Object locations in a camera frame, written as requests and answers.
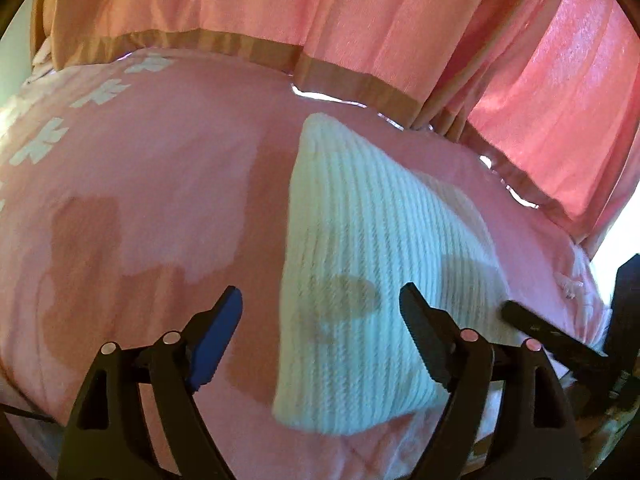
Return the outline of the white red black knit sweater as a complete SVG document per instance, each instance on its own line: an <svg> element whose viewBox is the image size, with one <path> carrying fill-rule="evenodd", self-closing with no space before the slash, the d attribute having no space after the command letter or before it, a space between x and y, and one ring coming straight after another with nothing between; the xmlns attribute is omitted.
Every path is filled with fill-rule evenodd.
<svg viewBox="0 0 640 480"><path fill-rule="evenodd" d="M349 436L444 400L400 314L409 283L459 326L518 340L499 318L509 285L469 197L309 116L288 191L278 422Z"/></svg>

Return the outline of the pink bow-patterned bed blanket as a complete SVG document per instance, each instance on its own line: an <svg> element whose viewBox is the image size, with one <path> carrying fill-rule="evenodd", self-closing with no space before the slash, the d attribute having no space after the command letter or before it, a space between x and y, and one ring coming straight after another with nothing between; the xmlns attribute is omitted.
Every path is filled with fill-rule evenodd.
<svg viewBox="0 0 640 480"><path fill-rule="evenodd" d="M1 141L1 366L56 418L105 341L146 346L228 285L244 312L198 406L241 479L373 479L399 426L341 440L279 425L277 294L286 194L304 119L323 112L405 166L460 186L497 244L515 296L570 332L580 304L553 271L582 254L520 206L466 148L370 110L296 96L233 58L139 52L44 77Z"/></svg>

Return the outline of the pink curtain with tan hem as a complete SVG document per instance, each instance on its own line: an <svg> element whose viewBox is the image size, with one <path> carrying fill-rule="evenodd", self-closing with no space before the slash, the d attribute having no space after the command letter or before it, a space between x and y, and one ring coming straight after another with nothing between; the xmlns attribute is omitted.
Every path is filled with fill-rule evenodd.
<svg viewBox="0 0 640 480"><path fill-rule="evenodd" d="M639 181L639 36L616 0L35 0L56 68L195 49L432 128L589 255Z"/></svg>

